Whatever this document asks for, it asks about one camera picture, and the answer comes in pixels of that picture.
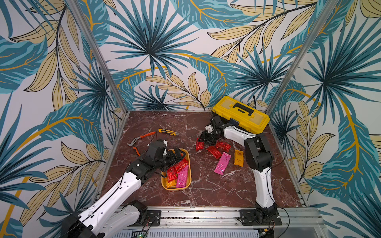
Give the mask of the orange yellow tea bag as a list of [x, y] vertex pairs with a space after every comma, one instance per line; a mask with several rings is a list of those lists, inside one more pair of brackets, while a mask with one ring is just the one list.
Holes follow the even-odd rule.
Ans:
[[244, 152], [243, 151], [235, 150], [234, 165], [240, 166], [240, 167], [244, 166]]

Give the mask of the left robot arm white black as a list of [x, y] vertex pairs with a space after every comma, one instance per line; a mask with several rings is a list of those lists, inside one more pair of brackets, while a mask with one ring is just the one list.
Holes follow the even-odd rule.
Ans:
[[110, 238], [129, 226], [146, 226], [151, 219], [147, 207], [137, 200], [121, 211], [118, 208], [139, 190], [157, 171], [166, 172], [181, 162], [186, 153], [167, 149], [167, 142], [157, 140], [126, 168], [122, 177], [98, 201], [78, 215], [69, 215], [61, 223], [62, 238]]

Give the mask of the small orange tea bag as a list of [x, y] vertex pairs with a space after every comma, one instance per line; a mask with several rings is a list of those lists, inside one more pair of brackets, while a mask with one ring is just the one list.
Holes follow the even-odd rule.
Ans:
[[167, 181], [166, 182], [166, 188], [168, 188], [168, 189], [177, 188], [177, 181], [176, 180]]

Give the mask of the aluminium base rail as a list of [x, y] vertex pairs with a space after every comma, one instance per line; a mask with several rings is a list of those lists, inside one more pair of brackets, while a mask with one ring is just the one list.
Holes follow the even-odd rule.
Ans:
[[129, 226], [161, 229], [322, 229], [325, 222], [316, 208], [280, 208], [265, 217], [259, 209], [239, 207], [145, 207], [134, 201], [117, 212], [108, 205], [92, 205], [62, 223], [62, 237], [110, 238]]

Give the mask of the yellow black toolbox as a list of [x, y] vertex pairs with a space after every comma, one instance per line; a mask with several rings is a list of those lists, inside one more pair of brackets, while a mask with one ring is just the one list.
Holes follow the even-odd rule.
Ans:
[[223, 97], [212, 111], [233, 125], [253, 134], [262, 133], [270, 121], [265, 113], [228, 96]]

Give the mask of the red tea bag in box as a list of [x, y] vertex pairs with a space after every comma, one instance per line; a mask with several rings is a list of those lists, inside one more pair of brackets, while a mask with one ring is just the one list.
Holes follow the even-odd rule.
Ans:
[[189, 167], [189, 162], [187, 159], [183, 159], [181, 162], [179, 162], [178, 164], [170, 167], [167, 171], [167, 181], [168, 182], [171, 182], [173, 180], [175, 180], [177, 178], [177, 175], [183, 170], [185, 169], [186, 171], [188, 170], [188, 167]]

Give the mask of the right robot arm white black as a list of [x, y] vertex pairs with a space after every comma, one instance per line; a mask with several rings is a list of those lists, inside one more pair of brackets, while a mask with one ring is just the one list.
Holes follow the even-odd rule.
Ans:
[[265, 135], [248, 132], [230, 119], [225, 123], [220, 116], [214, 116], [205, 127], [197, 142], [215, 146], [219, 139], [226, 138], [245, 148], [245, 159], [254, 172], [256, 182], [256, 215], [257, 220], [277, 216], [277, 205], [272, 194], [271, 172], [273, 155]]

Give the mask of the yellow plastic storage box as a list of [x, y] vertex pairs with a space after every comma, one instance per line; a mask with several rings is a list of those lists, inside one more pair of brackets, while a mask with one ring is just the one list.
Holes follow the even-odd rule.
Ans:
[[187, 189], [192, 182], [191, 163], [189, 153], [185, 149], [180, 149], [183, 156], [182, 161], [169, 169], [169, 173], [162, 172], [161, 185], [168, 191], [180, 191]]

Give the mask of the pink tea bag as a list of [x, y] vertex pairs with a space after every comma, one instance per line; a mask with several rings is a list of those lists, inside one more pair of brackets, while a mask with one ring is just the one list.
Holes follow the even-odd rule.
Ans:
[[179, 173], [176, 182], [176, 188], [184, 188], [187, 186], [189, 166], [185, 166]]
[[231, 155], [227, 154], [226, 152], [223, 152], [223, 154], [221, 155], [221, 157], [218, 161], [218, 164], [217, 164], [214, 172], [216, 174], [223, 175], [223, 173], [225, 172], [225, 170], [229, 164], [230, 159], [231, 159]]

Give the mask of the yellow black utility knife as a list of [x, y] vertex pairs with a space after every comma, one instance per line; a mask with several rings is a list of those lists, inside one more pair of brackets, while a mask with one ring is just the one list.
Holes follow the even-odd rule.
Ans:
[[158, 129], [158, 132], [161, 133], [161, 134], [167, 134], [167, 135], [170, 135], [170, 136], [178, 136], [179, 135], [178, 132], [171, 131], [171, 130], [166, 130], [166, 129]]

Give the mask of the red tea bag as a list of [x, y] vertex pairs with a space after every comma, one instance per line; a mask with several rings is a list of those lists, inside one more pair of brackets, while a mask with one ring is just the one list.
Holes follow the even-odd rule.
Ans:
[[177, 175], [183, 170], [185, 169], [186, 171], [188, 170], [188, 167], [189, 167], [189, 162], [187, 159], [183, 159], [181, 162], [179, 162], [178, 164], [170, 167], [167, 171], [167, 181], [168, 182], [171, 182], [173, 180], [175, 180], [177, 178]]
[[221, 152], [215, 146], [207, 147], [207, 151], [211, 153], [215, 159], [219, 160], [222, 156]]
[[196, 145], [195, 145], [195, 149], [196, 151], [202, 151], [204, 150], [204, 147], [205, 147], [205, 144], [204, 142], [197, 142]]
[[223, 141], [217, 142], [215, 147], [219, 148], [219, 149], [222, 149], [224, 152], [229, 152], [229, 150], [231, 149], [231, 145], [226, 143], [226, 142], [223, 142]]

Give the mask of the orange handled pliers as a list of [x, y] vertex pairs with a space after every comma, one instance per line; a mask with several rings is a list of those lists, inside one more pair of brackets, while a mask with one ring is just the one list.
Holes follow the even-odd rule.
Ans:
[[139, 153], [138, 149], [135, 147], [136, 142], [137, 142], [138, 140], [140, 140], [140, 139], [143, 139], [143, 138], [146, 138], [146, 137], [148, 137], [148, 136], [155, 135], [155, 134], [156, 134], [156, 132], [155, 132], [155, 131], [152, 131], [152, 132], [150, 132], [150, 133], [147, 133], [147, 134], [138, 136], [138, 137], [134, 138], [134, 139], [132, 140], [132, 142], [127, 143], [127, 145], [128, 145], [129, 147], [132, 147], [133, 150], [137, 153], [137, 155], [140, 156], [140, 153]]

